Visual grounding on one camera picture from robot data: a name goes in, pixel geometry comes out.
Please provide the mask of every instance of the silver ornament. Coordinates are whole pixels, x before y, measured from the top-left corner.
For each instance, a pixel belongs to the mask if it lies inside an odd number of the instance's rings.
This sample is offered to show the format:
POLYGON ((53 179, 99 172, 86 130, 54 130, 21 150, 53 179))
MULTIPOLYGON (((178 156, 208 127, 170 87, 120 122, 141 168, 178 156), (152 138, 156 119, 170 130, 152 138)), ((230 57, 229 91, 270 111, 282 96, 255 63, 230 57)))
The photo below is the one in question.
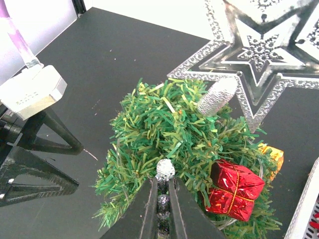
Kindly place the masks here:
POLYGON ((170 159, 161 159, 156 167, 158 181, 168 181, 175 175, 175 169, 170 159))
POLYGON ((251 132, 286 88, 319 89, 319 3, 204 2, 213 38, 168 77, 214 82, 235 78, 236 96, 251 132), (201 62, 199 71, 190 71, 201 62))
POLYGON ((204 116, 216 114, 236 93, 237 81, 234 77, 229 77, 224 81, 216 82, 208 93, 204 95, 198 103, 198 111, 204 116))

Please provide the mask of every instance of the silver star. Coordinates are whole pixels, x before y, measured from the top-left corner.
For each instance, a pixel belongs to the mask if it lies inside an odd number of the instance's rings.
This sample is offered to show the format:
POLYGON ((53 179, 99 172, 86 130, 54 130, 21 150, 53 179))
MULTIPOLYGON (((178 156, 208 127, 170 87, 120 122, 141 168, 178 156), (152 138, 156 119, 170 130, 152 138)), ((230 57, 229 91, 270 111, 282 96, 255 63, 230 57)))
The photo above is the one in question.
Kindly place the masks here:
POLYGON ((271 22, 308 5, 312 0, 227 0, 258 24, 271 22))
POLYGON ((247 64, 250 66, 256 86, 264 83, 272 70, 289 68, 302 69, 303 62, 288 53, 282 46, 287 43, 292 34, 294 23, 298 18, 293 16, 265 34, 259 34, 243 22, 236 20, 238 33, 243 45, 239 55, 222 61, 222 64, 247 64))
MULTIPOLYGON (((200 79, 204 81, 215 82, 220 80, 229 80, 230 77, 233 77, 238 83, 236 95, 251 132, 254 132, 256 130, 256 128, 265 118, 271 107, 275 104, 286 87, 319 89, 318 75, 306 75, 305 70, 300 70, 299 72, 301 74, 295 74, 292 72, 288 73, 289 71, 284 71, 282 73, 279 72, 275 74, 273 78, 275 80, 275 83, 270 93, 268 94, 264 102, 260 105, 257 112, 253 114, 241 81, 241 77, 239 76, 238 72, 189 71, 193 66, 203 61, 212 53, 214 53, 214 56, 212 56, 212 58, 218 59, 218 57, 220 55, 223 55, 223 53, 226 52, 227 49, 230 48, 230 46, 235 44, 236 37, 235 34, 233 34, 231 31, 231 27, 226 17, 225 2, 222 0, 214 0, 214 4, 212 5, 210 0, 205 0, 205 6, 207 9, 208 20, 214 33, 214 39, 208 42, 201 49, 199 49, 196 53, 194 53, 177 68, 175 68, 172 72, 170 72, 168 74, 168 77, 180 79, 200 79)), ((289 39, 285 39, 282 42, 289 43, 290 36, 289 39)), ((283 52, 280 52, 280 54, 278 55, 284 58, 283 52)), ((306 70, 309 70, 309 68, 307 68, 307 66, 309 65, 309 59, 305 58, 305 60, 303 61, 306 62, 306 70)))
POLYGON ((296 39, 296 46, 315 59, 319 59, 319 4, 310 15, 296 39))

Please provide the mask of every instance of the miniature christmas tree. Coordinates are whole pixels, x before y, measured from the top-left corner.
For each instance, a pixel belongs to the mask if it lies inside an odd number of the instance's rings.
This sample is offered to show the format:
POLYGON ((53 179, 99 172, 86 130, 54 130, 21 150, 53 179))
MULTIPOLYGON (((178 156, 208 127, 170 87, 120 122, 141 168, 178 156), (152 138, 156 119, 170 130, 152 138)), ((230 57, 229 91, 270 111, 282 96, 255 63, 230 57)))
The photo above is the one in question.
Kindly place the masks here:
POLYGON ((171 159, 176 173, 183 180, 195 201, 217 226, 230 218, 209 213, 209 193, 213 187, 212 165, 223 159, 242 165, 259 175, 263 170, 265 186, 254 201, 247 222, 236 221, 222 230, 230 239, 261 239, 268 230, 278 230, 280 223, 270 208, 269 188, 277 171, 271 150, 259 149, 244 118, 230 117, 226 105, 212 117, 197 109, 197 102, 206 93, 199 80, 169 79, 158 86, 139 82, 121 102, 123 111, 111 121, 115 132, 113 149, 108 151, 105 167, 98 170, 96 193, 110 198, 96 216, 101 226, 110 227, 121 217, 147 178, 156 175, 157 163, 171 159))

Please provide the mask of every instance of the metal frame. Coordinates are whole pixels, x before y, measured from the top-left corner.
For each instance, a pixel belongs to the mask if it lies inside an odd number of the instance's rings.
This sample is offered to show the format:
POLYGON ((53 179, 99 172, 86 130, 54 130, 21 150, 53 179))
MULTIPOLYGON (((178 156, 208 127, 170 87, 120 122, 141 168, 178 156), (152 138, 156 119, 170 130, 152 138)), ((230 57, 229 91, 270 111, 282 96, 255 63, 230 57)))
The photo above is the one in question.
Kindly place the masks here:
POLYGON ((74 9, 78 17, 86 12, 86 7, 84 4, 84 0, 72 0, 74 9))

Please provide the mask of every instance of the dark reflective surface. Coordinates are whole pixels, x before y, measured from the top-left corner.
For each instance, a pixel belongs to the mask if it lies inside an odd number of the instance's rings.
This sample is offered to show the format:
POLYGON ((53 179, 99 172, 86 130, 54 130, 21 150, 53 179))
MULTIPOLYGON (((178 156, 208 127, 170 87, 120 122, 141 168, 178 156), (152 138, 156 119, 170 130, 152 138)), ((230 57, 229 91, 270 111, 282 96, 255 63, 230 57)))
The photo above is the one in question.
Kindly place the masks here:
MULTIPOLYGON (((96 171, 103 167, 110 147, 113 132, 109 120, 121 110, 120 100, 136 87, 140 77, 149 84, 160 83, 207 42, 93 8, 45 48, 39 59, 45 65, 53 65, 68 83, 63 98, 52 109, 84 150, 78 155, 61 154, 65 151, 23 153, 26 149, 21 153, 24 158, 30 153, 40 157, 36 160, 51 170, 54 168, 58 178, 79 186, 70 195, 1 207, 0 238, 99 239, 106 229, 98 231, 99 220, 92 216, 104 199, 95 196, 90 186, 94 185, 96 171)), ((263 129, 268 135, 262 139, 285 152, 272 196, 272 207, 277 209, 276 216, 283 226, 281 231, 271 233, 270 239, 280 239, 285 234, 308 173, 319 156, 318 104, 316 90, 286 89, 264 120, 263 129)), ((235 116, 242 114, 236 98, 231 106, 235 116)), ((37 136, 67 145, 46 125, 42 125, 37 136)), ((63 188, 46 178, 25 175, 17 176, 14 183, 63 188)))
POLYGON ((75 180, 47 161, 19 146, 4 145, 1 151, 10 153, 0 167, 0 207, 38 198, 73 194, 79 186, 75 180), (30 175, 54 185, 14 183, 19 175, 30 175))

